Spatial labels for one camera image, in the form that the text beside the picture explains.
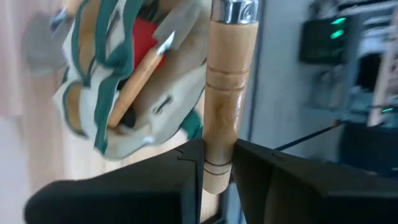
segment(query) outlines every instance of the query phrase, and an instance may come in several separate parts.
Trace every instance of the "red object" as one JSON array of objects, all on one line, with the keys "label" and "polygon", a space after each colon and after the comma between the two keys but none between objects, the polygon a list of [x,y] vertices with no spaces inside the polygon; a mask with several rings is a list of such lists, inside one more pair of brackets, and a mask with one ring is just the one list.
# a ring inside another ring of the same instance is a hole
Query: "red object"
[{"label": "red object", "polygon": [[[146,53],[156,46],[157,41],[152,38],[157,25],[153,22],[147,22],[140,18],[136,18],[132,27],[132,42],[134,44],[134,69],[139,65]],[[159,66],[164,64],[164,57],[160,61]]]}]

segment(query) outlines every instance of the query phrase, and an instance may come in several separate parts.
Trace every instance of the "canvas tool bag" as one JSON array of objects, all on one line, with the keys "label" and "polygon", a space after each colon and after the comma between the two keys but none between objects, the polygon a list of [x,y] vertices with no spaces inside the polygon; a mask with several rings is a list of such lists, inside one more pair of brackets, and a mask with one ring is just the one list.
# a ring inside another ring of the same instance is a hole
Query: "canvas tool bag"
[{"label": "canvas tool bag", "polygon": [[63,45],[68,68],[54,102],[69,129],[108,159],[162,144],[180,129],[189,139],[201,138],[201,118],[194,109],[205,85],[210,20],[209,4],[202,3],[187,38],[178,50],[167,52],[134,100],[134,127],[107,128],[117,85],[133,72],[131,31],[141,5],[138,0],[84,0]]}]

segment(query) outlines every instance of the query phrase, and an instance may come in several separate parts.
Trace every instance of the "wooden handle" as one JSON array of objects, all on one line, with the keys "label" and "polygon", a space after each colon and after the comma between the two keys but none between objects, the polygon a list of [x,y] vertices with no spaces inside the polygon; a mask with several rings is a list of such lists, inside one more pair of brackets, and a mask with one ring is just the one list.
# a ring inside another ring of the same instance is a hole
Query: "wooden handle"
[{"label": "wooden handle", "polygon": [[109,116],[108,126],[110,128],[115,128],[119,124],[127,109],[136,99],[138,93],[142,90],[142,87],[162,60],[162,57],[163,55],[158,55],[156,49],[152,48],[145,55],[144,59],[142,59],[120,91],[119,98],[116,100],[112,113]]},{"label": "wooden handle", "polygon": [[210,22],[203,138],[204,188],[212,194],[228,186],[257,27]]},{"label": "wooden handle", "polygon": [[63,0],[63,5],[69,16],[75,16],[83,0]]}]

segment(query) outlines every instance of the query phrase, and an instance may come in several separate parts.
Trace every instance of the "electronic device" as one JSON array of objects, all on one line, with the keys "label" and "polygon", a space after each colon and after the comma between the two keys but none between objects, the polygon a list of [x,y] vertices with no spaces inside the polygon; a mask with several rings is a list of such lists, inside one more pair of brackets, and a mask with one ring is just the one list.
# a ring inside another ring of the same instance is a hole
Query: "electronic device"
[{"label": "electronic device", "polygon": [[317,65],[345,63],[350,25],[350,17],[304,22],[299,60],[303,63]]}]

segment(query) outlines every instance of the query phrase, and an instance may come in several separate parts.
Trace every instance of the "metal ferrule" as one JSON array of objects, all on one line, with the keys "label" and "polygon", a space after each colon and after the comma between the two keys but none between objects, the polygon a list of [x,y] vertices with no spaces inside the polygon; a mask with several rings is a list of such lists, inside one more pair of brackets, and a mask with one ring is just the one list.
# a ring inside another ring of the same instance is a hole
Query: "metal ferrule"
[{"label": "metal ferrule", "polygon": [[257,22],[258,8],[258,0],[213,0],[211,20],[226,24]]}]

